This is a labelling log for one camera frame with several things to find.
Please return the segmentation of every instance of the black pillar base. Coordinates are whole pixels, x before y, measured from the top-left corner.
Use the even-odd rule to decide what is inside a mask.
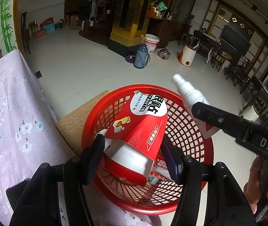
[[[127,47],[119,42],[116,42],[116,41],[110,39],[109,43],[108,43],[108,49],[112,50],[113,52],[115,52],[123,57],[126,57],[128,54],[136,55],[137,50],[138,50],[140,45],[141,44]]]

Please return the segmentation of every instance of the screw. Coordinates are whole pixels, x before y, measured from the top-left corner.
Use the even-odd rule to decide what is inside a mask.
[[[224,168],[224,167],[225,167],[224,163],[221,162],[221,161],[217,162],[216,165],[217,165],[218,167],[220,167],[220,168]]]
[[[81,158],[79,156],[75,156],[72,158],[72,162],[76,163],[79,162],[81,160]]]
[[[187,161],[187,162],[192,162],[192,157],[190,157],[190,156],[186,156],[186,157],[184,158],[184,160]]]
[[[40,165],[40,168],[45,169],[45,168],[48,167],[48,165],[49,164],[45,162],[45,163],[43,163],[43,164]]]

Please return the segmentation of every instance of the golden pillar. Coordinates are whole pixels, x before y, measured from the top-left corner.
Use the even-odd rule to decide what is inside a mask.
[[[108,48],[122,56],[136,54],[145,40],[151,0],[117,0]]]

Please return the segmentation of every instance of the blue thermos flask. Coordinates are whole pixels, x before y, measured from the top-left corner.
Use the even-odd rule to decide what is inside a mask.
[[[134,67],[137,69],[143,69],[150,60],[151,58],[147,50],[147,46],[145,45],[145,43],[141,44],[137,50]]]

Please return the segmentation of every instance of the red plastic basket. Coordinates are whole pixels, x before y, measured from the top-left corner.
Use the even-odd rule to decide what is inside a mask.
[[[108,129],[115,116],[134,91],[157,94],[164,97],[169,116],[165,133],[172,143],[205,164],[213,164],[212,139],[204,139],[193,119],[185,111],[180,95],[154,85],[130,85],[119,88],[103,97],[90,112],[82,135],[82,148],[92,144],[95,134]],[[144,188],[120,183],[116,178],[99,166],[94,183],[101,193],[112,203],[130,212],[145,215],[160,215],[175,211],[182,186],[171,181],[160,180],[156,185]]]

